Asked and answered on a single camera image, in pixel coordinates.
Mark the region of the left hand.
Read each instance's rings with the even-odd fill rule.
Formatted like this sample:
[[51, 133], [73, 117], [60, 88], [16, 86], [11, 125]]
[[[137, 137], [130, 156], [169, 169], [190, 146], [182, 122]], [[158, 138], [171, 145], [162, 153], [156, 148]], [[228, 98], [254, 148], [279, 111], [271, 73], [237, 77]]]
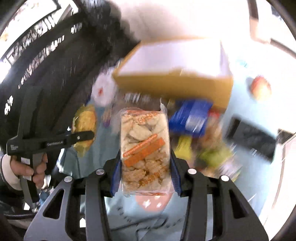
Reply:
[[35, 170], [26, 164], [19, 162], [16, 156], [11, 157], [11, 170], [16, 176], [32, 176], [32, 181], [36, 184], [38, 189], [44, 185], [45, 171], [47, 168], [47, 154], [43, 154], [43, 158], [39, 166]]

